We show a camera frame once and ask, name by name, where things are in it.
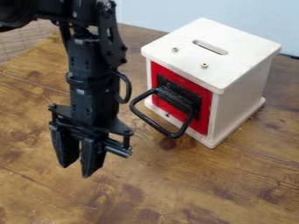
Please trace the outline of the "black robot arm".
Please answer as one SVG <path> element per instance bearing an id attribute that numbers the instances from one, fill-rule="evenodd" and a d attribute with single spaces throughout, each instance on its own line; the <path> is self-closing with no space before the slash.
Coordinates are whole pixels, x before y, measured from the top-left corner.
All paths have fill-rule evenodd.
<path id="1" fill-rule="evenodd" d="M 47 19 L 60 28 L 70 60 L 70 105 L 52 104 L 51 141 L 62 167 L 82 163 L 87 178 L 103 167 L 108 152 L 127 158 L 134 131 L 119 121 L 120 94 L 130 79 L 118 71 L 127 46 L 118 31 L 114 0 L 0 0 L 0 32 Z"/>

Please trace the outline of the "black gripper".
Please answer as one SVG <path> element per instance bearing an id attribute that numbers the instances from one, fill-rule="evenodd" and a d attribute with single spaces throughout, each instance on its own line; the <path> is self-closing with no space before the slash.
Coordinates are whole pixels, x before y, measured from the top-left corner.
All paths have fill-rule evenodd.
<path id="1" fill-rule="evenodd" d="M 123 158 L 132 155 L 130 137 L 134 131 L 119 119 L 100 127 L 75 122 L 70 106 L 52 104 L 50 111 L 51 142 L 63 168 L 80 157 L 82 175 L 88 178 L 103 167 L 107 151 Z"/>

